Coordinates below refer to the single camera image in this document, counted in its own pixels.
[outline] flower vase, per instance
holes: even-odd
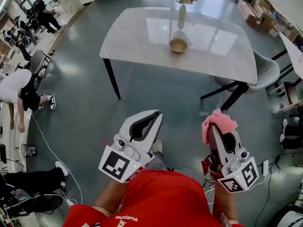
[[[181,6],[179,9],[179,19],[184,19],[186,15],[186,7]]]

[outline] black shoe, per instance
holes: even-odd
[[[39,111],[42,111],[43,108],[44,108],[44,105],[39,106]]]
[[[51,93],[50,96],[51,96],[51,98],[50,98],[50,100],[48,100],[48,103],[49,103],[49,105],[51,107],[51,110],[55,111],[55,109],[56,109],[55,95],[53,93]]]

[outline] gray chair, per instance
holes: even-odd
[[[221,108],[223,111],[229,109],[243,93],[254,94],[275,83],[280,76],[280,68],[278,64],[275,61],[260,55],[256,51],[254,51],[254,56],[258,74],[258,82],[255,85],[246,85],[245,83],[242,83],[242,88],[239,90],[239,82],[230,79],[214,77],[215,82],[222,88],[201,97],[201,99],[205,99],[224,90],[236,92],[237,89],[238,92],[236,92],[235,97],[228,99],[229,102],[226,101],[226,103]]]
[[[30,72],[33,74],[33,76],[36,78],[35,80],[35,88],[38,89],[40,81],[42,80],[42,77],[39,76],[39,73],[42,69],[46,69],[49,62],[47,60],[50,59],[49,56],[45,55],[43,51],[37,50],[35,51],[34,55],[32,56],[32,59],[30,61]]]

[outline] hand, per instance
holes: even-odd
[[[15,122],[14,122],[14,120],[11,120],[11,121],[10,121],[10,129],[11,129],[11,130],[14,130],[14,129],[15,129]]]
[[[20,131],[20,133],[23,133],[25,131],[24,123],[19,124],[19,131]]]

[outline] bowl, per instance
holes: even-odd
[[[187,49],[187,43],[182,39],[172,39],[169,42],[169,47],[175,54],[182,54]]]

